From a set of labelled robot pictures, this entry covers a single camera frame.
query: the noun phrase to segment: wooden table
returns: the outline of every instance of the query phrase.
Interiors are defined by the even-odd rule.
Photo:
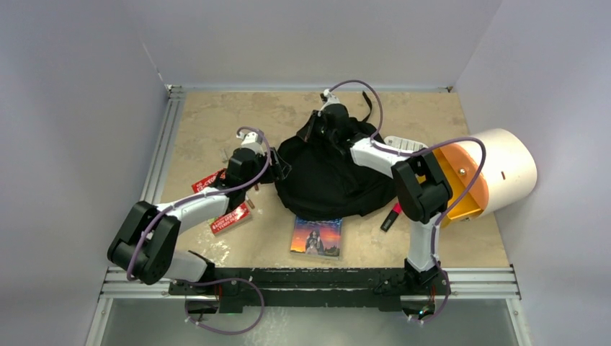
[[[192,193],[191,184],[226,166],[221,151],[239,146],[237,127],[261,128],[272,146],[294,136],[311,110],[319,109],[318,92],[190,92],[182,113],[161,202]],[[352,116],[367,114],[358,92],[336,93]],[[383,137],[394,135],[434,144],[468,133],[457,94],[380,93]],[[377,124],[374,108],[371,123]],[[395,201],[365,217],[344,219],[340,260],[309,259],[289,253],[295,216],[285,209],[273,185],[249,191],[253,217],[214,236],[206,223],[179,237],[178,249],[190,249],[221,267],[402,267],[409,248],[407,217],[388,233],[380,225]],[[508,266],[493,215],[455,223],[441,230],[444,267]]]

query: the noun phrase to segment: black backpack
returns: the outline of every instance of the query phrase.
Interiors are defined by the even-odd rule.
[[[396,197],[390,177],[352,162],[349,141],[370,136],[375,127],[367,120],[371,101],[362,93],[369,115],[350,117],[344,105],[328,105],[293,136],[280,144],[278,154],[292,169],[276,181],[282,204],[309,221],[332,220],[350,215],[365,216]],[[378,134],[375,140],[383,143]]]

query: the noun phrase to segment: table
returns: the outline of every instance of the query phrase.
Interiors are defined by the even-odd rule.
[[[177,130],[161,202],[192,193],[191,184],[226,164],[239,146],[237,127],[261,128],[278,147],[319,109],[319,92],[189,92]],[[367,114],[359,92],[337,92],[351,116]],[[382,92],[383,137],[393,135],[434,144],[468,134],[454,93]],[[378,111],[370,122],[377,125]],[[214,236],[206,223],[184,232],[177,249],[200,253],[221,267],[402,267],[409,248],[409,224],[401,216],[388,233],[380,230],[395,201],[365,217],[344,219],[339,260],[311,259],[289,253],[295,216],[285,209],[273,185],[250,190],[255,204],[247,222]],[[494,215],[454,223],[441,230],[444,267],[507,267],[507,256]]]

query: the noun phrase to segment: book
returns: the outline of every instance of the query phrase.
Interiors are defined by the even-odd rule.
[[[216,176],[219,172],[220,171],[215,172],[214,174],[191,185],[193,192],[197,193],[201,190],[204,190],[208,185],[212,184],[216,180]],[[233,209],[231,213],[219,216],[217,218],[211,218],[210,220],[208,220],[208,225],[210,226],[210,230],[212,231],[212,233],[216,235],[221,231],[224,231],[232,226],[237,225],[238,223],[242,223],[250,216],[250,210],[246,205],[246,202],[244,202],[238,205],[236,209]]]
[[[325,259],[339,259],[342,219],[306,221],[297,217],[290,251]]]

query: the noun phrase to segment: sunset book cover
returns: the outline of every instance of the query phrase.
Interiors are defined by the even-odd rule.
[[[314,257],[339,259],[342,220],[306,221],[295,219],[290,251]]]

